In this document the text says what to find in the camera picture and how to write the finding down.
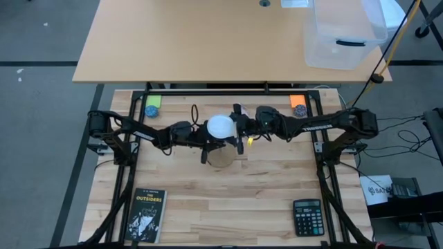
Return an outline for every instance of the white label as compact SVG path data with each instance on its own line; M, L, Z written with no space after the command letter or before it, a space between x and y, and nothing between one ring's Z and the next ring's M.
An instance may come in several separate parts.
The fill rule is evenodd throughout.
M303 129L303 131L316 131L316 130L319 130L319 129L329 129L329 128L332 128L332 124L321 125L321 126L318 126L318 127L307 127L307 128L302 128L302 129Z
M139 137L144 138L144 139L149 140L149 141L153 141L153 139L154 139L153 137L148 136L148 135L143 134L143 133L140 133L140 132L138 132L138 131L135 131L133 134L134 134L135 136L139 136Z

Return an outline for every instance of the container handle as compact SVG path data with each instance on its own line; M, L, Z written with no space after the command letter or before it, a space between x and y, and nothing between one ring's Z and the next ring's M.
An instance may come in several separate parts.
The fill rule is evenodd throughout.
M351 41L341 41L341 40L337 40L337 45L342 45L342 46L366 46L366 44L364 42L351 42Z

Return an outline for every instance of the black calculator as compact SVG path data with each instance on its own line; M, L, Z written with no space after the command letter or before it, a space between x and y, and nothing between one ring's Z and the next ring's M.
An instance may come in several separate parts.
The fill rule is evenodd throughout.
M293 202L293 220L299 237L325 234L319 199L303 199Z

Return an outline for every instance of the the outsiders book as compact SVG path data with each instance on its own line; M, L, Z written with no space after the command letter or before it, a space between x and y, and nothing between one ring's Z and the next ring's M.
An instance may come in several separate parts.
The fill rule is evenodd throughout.
M129 215L126 239L158 243L166 204L165 190L138 188Z

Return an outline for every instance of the light wood desk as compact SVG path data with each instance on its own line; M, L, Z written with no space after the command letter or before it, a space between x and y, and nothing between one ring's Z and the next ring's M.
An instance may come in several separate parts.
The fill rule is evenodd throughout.
M341 108L335 89L319 91L325 113ZM116 91L111 110L127 116L131 95L132 91ZM269 105L291 115L288 96L163 96L160 116L146 118L145 124L158 129L190 120L193 104L198 106L199 122L203 122L216 113L231 113L232 103L236 102L241 102L251 116L259 105ZM329 139L341 133L338 129L330 130ZM173 147L173 154L165 156L150 142L140 144L134 189L168 191L162 245L319 246L321 240L329 241L327 232L321 237L305 238L296 237L294 232L291 202L321 199L310 133L302 133L290 143L274 137L272 142L260 139L252 147L245 145L244 155L237 156L231 166L223 169L202 165L200 154L200 149ZM99 163L109 159L112 155L101 156ZM342 156L341 160L355 165L351 156ZM89 238L109 212L117 169L112 163L97 168L80 241ZM359 175L342 165L336 166L336 173L345 211L362 233L371 238ZM332 214L340 241L340 226L333 209ZM114 229L115 239L120 220L121 211Z
M308 67L305 14L278 0L269 7L259 0L102 0L73 81L365 82L380 49L352 71ZM384 77L392 81L388 71Z

